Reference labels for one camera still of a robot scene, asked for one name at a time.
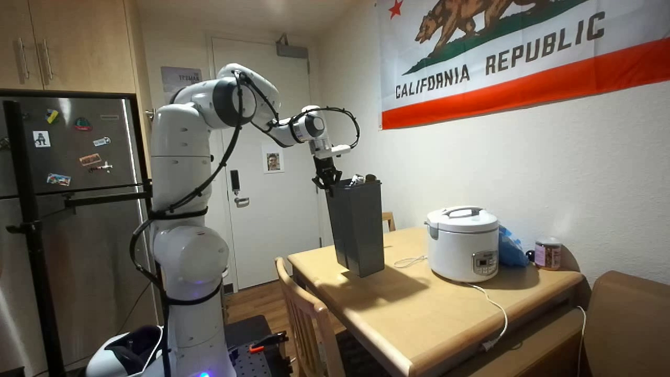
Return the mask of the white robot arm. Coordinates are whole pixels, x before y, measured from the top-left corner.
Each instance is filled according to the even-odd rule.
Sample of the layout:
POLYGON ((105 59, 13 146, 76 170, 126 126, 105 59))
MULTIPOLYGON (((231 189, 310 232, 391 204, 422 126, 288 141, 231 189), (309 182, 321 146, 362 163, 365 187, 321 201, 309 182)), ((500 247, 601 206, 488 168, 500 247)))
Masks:
POLYGON ((278 114, 278 91, 259 74, 225 65, 215 78, 179 91, 157 108, 151 136, 151 212, 137 232, 159 264, 164 320, 108 340, 84 377, 237 377, 223 318, 229 246, 205 226, 210 184, 223 171, 210 136, 251 124, 280 146, 306 143, 322 189, 340 181, 333 163, 347 148, 326 138, 328 105, 278 114))

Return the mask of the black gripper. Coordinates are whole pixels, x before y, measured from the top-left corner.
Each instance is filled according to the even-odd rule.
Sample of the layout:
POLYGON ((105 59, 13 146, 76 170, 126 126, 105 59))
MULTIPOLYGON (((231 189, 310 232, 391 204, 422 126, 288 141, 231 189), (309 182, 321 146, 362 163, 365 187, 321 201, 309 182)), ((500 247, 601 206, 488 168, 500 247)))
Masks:
POLYGON ((341 171, 336 168, 336 161, 330 158, 325 159, 317 159, 317 176, 313 179, 313 182, 317 184, 317 189, 328 191, 336 189, 338 184, 341 184, 341 171))

